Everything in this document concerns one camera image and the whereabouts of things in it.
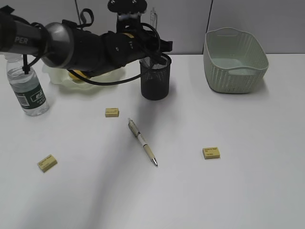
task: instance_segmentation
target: mechanical pen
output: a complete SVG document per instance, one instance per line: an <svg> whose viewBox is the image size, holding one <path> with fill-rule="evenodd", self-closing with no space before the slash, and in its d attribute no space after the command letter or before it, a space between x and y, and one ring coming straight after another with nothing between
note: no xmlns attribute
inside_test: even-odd
<svg viewBox="0 0 305 229"><path fill-rule="evenodd" d="M157 163L156 157L154 156L152 150L149 148L148 144L146 143L143 135L140 133L140 131L138 130L137 126L135 125L133 120L131 120L130 118L128 118L128 126L129 126L130 130L133 132L134 136L142 144L142 147L145 150L145 152L147 153L147 155L148 155L149 159L151 160L151 162L156 167L158 167L158 163Z"/></svg>

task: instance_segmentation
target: plastic bottle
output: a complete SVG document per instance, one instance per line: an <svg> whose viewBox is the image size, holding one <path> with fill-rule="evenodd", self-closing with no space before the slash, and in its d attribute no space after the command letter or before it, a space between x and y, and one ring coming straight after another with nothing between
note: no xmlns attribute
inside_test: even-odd
<svg viewBox="0 0 305 229"><path fill-rule="evenodd" d="M4 53L8 61L6 65L7 77L16 97L29 116L37 116L49 109L48 102L33 68L29 74L22 70L23 58L20 54Z"/></svg>

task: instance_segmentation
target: plastic basket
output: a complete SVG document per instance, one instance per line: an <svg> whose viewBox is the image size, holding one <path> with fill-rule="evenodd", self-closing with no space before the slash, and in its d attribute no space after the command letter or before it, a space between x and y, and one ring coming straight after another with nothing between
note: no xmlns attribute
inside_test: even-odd
<svg viewBox="0 0 305 229"><path fill-rule="evenodd" d="M220 93L249 93L263 79L268 59L256 38L234 28L205 36L204 71L210 88Z"/></svg>

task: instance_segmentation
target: yellow eraser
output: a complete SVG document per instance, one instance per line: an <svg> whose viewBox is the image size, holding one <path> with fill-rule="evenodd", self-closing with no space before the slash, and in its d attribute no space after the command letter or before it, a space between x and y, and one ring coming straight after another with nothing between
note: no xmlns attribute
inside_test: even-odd
<svg viewBox="0 0 305 229"><path fill-rule="evenodd" d="M119 117L118 108L106 108L105 117Z"/></svg>
<svg viewBox="0 0 305 229"><path fill-rule="evenodd" d="M217 147L203 148L203 156L205 159L220 158L220 153Z"/></svg>
<svg viewBox="0 0 305 229"><path fill-rule="evenodd" d="M42 161L38 162L38 166L43 172L48 171L50 168L52 168L56 164L57 164L57 161L51 154L49 156L47 156L45 159L43 159Z"/></svg>

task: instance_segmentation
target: pen holder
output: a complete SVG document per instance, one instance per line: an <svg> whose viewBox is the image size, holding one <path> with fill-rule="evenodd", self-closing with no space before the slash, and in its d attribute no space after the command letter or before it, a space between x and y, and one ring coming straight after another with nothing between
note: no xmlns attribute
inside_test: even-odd
<svg viewBox="0 0 305 229"><path fill-rule="evenodd" d="M164 53L162 53L162 57L166 59L166 65L156 63L141 77L141 93L146 99L160 100L168 95L172 60ZM147 71L151 64L150 57L141 59L141 73Z"/></svg>

